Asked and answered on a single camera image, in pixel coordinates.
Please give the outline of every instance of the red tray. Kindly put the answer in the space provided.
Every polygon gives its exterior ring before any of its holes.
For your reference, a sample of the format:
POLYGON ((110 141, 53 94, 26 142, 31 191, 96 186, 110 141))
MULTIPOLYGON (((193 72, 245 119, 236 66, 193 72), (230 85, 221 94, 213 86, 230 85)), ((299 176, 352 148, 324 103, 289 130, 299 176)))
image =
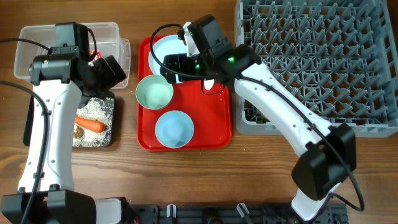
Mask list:
MULTIPOLYGON (((150 37, 139 45, 138 81, 152 75, 148 65, 150 37)), ((201 92, 200 81, 173 84, 172 101, 164 109, 148 110, 138 104, 137 139, 148 151, 174 151, 192 149, 216 149, 224 147, 232 137, 231 112, 229 108, 229 91, 214 95, 201 92), (179 149, 169 149, 156 139, 155 124, 164 113, 172 110, 183 111, 191 117, 195 127, 191 141, 179 149)))

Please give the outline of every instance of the orange carrot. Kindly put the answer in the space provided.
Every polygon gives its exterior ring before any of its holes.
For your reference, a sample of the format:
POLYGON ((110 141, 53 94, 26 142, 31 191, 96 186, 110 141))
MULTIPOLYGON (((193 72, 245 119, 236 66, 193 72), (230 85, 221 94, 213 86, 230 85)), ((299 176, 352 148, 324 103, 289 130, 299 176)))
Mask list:
POLYGON ((101 133, 105 130, 106 126, 101 121, 93 121, 90 119, 84 119, 76 116, 75 123, 79 124, 83 128, 89 129, 90 131, 94 131, 96 133, 101 133))

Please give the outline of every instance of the white plate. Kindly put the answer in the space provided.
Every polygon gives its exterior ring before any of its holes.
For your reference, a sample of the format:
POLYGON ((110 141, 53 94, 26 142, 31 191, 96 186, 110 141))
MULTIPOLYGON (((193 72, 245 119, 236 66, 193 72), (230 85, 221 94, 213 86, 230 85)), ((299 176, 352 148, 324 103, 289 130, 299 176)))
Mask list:
MULTIPOLYGON (((182 40, 178 39, 177 35, 168 35, 161 38, 154 44, 154 52, 156 57, 163 62, 164 57, 170 54, 188 53, 188 47, 184 45, 182 40)), ((149 52, 148 56, 149 68, 154 75, 160 74, 160 65, 155 61, 152 54, 149 52)))

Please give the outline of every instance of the gray dish rack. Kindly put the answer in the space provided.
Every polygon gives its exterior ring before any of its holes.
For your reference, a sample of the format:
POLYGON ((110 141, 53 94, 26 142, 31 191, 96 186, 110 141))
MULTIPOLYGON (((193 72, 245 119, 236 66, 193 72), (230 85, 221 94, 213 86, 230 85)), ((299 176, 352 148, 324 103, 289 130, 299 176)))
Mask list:
MULTIPOLYGON (((314 113, 357 137, 398 132, 397 50, 386 0, 238 0, 235 44, 261 56, 314 113)), ((236 97, 242 134, 280 134, 236 97)))

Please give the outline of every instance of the light blue bowl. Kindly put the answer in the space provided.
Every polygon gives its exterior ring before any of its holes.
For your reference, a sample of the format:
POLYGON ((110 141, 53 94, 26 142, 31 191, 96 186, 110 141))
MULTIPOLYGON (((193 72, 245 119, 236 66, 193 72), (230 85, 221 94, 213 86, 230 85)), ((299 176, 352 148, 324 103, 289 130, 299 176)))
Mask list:
POLYGON ((192 119, 184 112, 169 111, 157 120, 155 134, 162 145, 172 149, 180 148, 191 141, 192 119))

